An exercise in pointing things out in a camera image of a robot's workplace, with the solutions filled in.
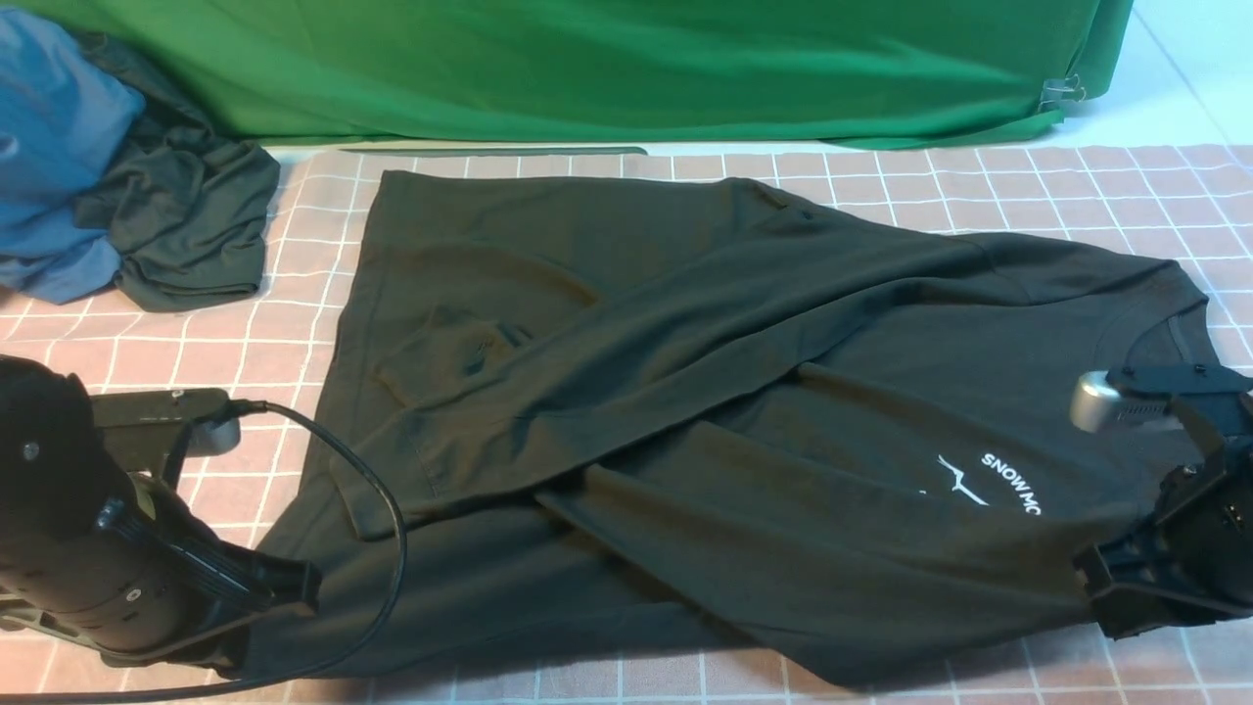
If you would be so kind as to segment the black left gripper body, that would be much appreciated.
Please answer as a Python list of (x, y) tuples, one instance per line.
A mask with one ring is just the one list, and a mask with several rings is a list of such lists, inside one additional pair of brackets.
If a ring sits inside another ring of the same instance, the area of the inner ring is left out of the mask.
[(147, 476), (58, 480), (3, 473), (3, 604), (80, 610), (100, 602), (222, 602), (221, 540)]

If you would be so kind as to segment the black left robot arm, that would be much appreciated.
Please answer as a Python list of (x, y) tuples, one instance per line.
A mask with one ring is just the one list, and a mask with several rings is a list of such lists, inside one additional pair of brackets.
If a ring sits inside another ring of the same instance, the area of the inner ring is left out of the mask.
[(252, 411), (214, 388), (93, 396), (4, 357), (3, 629), (112, 666), (232, 669), (256, 622), (315, 615), (317, 567), (219, 538), (175, 490), (185, 460), (239, 445)]

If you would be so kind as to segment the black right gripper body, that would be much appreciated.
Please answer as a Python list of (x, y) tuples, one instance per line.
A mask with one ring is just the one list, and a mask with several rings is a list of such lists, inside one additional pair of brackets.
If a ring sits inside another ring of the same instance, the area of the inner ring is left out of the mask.
[(1162, 482), (1153, 513), (1164, 599), (1199, 609), (1250, 607), (1250, 470), (1182, 465)]

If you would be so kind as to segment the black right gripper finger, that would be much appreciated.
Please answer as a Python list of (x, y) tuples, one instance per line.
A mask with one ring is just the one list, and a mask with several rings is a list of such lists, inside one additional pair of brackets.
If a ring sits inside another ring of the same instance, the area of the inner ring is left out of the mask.
[(1169, 574), (1172, 552), (1163, 538), (1118, 538), (1079, 548), (1071, 557), (1080, 589), (1086, 599), (1111, 594), (1169, 596), (1174, 585)]
[(1250, 605), (1126, 587), (1089, 597), (1089, 607), (1101, 634), (1110, 639), (1136, 637), (1159, 629), (1208, 629), (1252, 615)]

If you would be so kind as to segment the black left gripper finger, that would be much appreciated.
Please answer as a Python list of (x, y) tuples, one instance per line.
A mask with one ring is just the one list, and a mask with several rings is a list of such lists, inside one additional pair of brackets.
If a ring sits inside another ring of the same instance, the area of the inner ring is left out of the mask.
[(222, 553), (213, 558), (216, 599), (246, 614), (317, 614), (321, 571), (304, 558)]
[(4, 602), (3, 629), (90, 647), (114, 667), (170, 662), (231, 670), (246, 665), (251, 624), (283, 611), (282, 604), (248, 610), (227, 602), (100, 602), (50, 610)]

